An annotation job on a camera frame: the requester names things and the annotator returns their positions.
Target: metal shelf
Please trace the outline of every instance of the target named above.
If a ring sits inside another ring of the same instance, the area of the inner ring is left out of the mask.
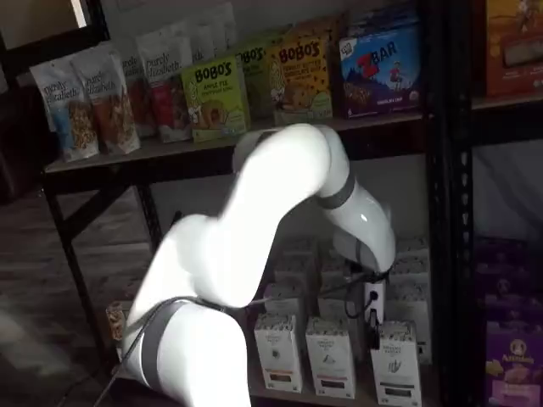
[[[350,159],[376,159],[424,153],[422,118],[410,112],[354,120],[333,118],[322,124],[339,133]],[[257,122],[251,131],[274,129],[278,128],[270,122]],[[142,148],[127,155],[98,155],[69,163],[58,160],[45,168],[43,182],[49,191],[62,194],[231,174],[233,149],[240,138],[201,143],[143,141]]]

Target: blue snack box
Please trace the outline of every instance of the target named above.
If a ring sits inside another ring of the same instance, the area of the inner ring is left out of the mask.
[[[417,25],[339,42],[347,118],[418,106],[421,62]]]

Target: black cable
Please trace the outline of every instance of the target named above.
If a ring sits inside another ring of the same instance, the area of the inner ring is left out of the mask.
[[[105,396],[108,394],[109,390],[111,389],[111,386],[113,386],[113,383],[117,379],[117,376],[119,375],[120,370],[124,367],[124,364],[126,363],[128,358],[130,358],[130,356],[132,355],[132,352],[134,352],[134,349],[136,348],[137,344],[141,340],[143,334],[145,333],[145,330],[151,324],[151,322],[153,322],[156,315],[164,307],[166,307],[168,305],[178,303],[180,301],[190,301],[190,302],[195,303],[195,304],[200,304],[200,305],[204,305],[204,306],[211,306],[212,308],[217,309],[217,307],[214,306],[213,304],[208,304],[206,301],[204,301],[204,300],[202,300],[200,298],[195,298],[195,297],[174,297],[174,298],[169,298],[169,299],[167,299],[165,301],[162,301],[161,303],[158,303],[154,307],[154,309],[151,311],[151,313],[149,314],[147,320],[145,320],[145,322],[143,323],[142,328],[137,333],[136,338],[134,339],[134,341],[130,345],[130,348],[128,348],[128,351],[123,355],[122,359],[120,360],[120,363],[117,365],[117,368],[115,369],[115,372],[113,373],[113,375],[111,375],[111,378],[109,379],[108,384],[104,387],[104,389],[102,390],[102,392],[100,393],[100,395],[98,396],[98,398],[96,399],[96,401],[94,402],[92,407],[98,407],[102,403]]]

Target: orange box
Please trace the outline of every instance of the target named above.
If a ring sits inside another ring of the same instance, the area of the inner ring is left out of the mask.
[[[543,0],[486,0],[486,92],[543,91]]]

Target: granola bag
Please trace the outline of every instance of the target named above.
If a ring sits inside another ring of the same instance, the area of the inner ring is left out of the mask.
[[[122,60],[122,69],[125,73],[128,98],[130,99],[137,134],[140,138],[155,136],[157,129],[151,104],[151,90],[145,79],[136,43],[132,39],[127,39],[115,42],[115,46]]]
[[[137,38],[143,70],[151,86],[154,117],[163,142],[191,137],[181,71],[193,63],[190,40],[175,35],[171,27]]]
[[[105,43],[76,54],[71,60],[91,99],[98,134],[111,154],[140,147],[126,89],[120,55]]]
[[[98,154],[91,103],[70,65],[72,55],[31,68],[50,113],[65,161]]]

